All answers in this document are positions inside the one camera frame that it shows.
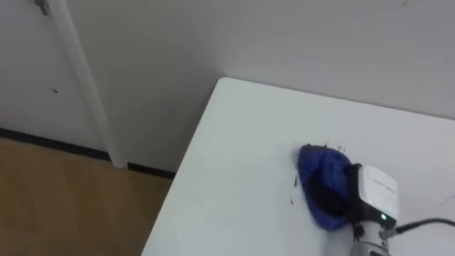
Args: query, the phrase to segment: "door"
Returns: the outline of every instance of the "door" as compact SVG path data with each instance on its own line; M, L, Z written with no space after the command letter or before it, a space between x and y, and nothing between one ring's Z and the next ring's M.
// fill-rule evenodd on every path
M52 14L0 1L0 127L105 150Z

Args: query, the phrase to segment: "metal cylinder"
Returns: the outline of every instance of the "metal cylinder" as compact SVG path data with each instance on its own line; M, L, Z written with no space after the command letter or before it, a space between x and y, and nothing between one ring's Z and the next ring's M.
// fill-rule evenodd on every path
M387 240L383 240L379 236L379 233L383 231L380 224L364 221L359 225L363 229L363 233L354 238L350 256L391 256Z

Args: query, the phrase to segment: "wooden floor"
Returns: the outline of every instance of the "wooden floor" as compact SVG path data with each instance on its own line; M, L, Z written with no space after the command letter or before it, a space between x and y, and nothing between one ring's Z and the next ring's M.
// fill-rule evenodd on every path
M140 255L170 185L0 139L0 255Z

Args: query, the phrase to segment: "cable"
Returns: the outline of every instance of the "cable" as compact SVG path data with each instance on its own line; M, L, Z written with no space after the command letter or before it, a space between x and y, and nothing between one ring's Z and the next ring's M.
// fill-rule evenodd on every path
M425 219L425 220L419 220L419 221L411 222L408 224L404 224L404 225L398 226L396 228L393 228L391 230L381 231L381 232L379 232L379 236L383 240L386 240L395 235L403 234L404 232L418 228L421 225L432 224L432 223L443 223L443 224L451 225L452 227L455 228L455 221L447 220L447 219L443 219L443 218L429 218L429 219Z

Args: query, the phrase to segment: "black baseboard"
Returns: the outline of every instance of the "black baseboard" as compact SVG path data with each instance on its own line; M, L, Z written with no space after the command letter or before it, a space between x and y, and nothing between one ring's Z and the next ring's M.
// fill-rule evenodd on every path
M95 159L111 161L109 154L101 150L91 149L85 146L77 146L66 142L59 142L53 139L46 139L35 135L24 134L22 132L15 132L8 129L0 128L0 137L5 139L12 139L18 142L25 142L29 144L43 146L49 149L57 149L71 154L77 154L81 156L92 157Z
M174 179L174 177L176 176L176 173L174 173L172 171L164 171L161 169L147 167L147 166L143 166L140 164L128 163L128 169L132 170L132 171L137 171L137 172L140 172L143 174L150 174L150 175L158 176L158 177L162 177L162 178Z
M78 146L66 142L59 142L53 139L46 139L35 135L24 134L22 132L11 131L8 129L0 128L0 138L11 139L18 142L25 142L28 144L34 144L37 146L46 147L49 149L56 149L71 154L77 154L80 156L87 156L94 159L101 159L105 161L111 161L109 154L105 151L87 148L85 146ZM155 169L152 167L142 166L140 164L128 163L128 169L131 171L137 171L143 174L149 174L153 176L159 176L163 178L173 179L175 173L172 171L164 171L161 169Z

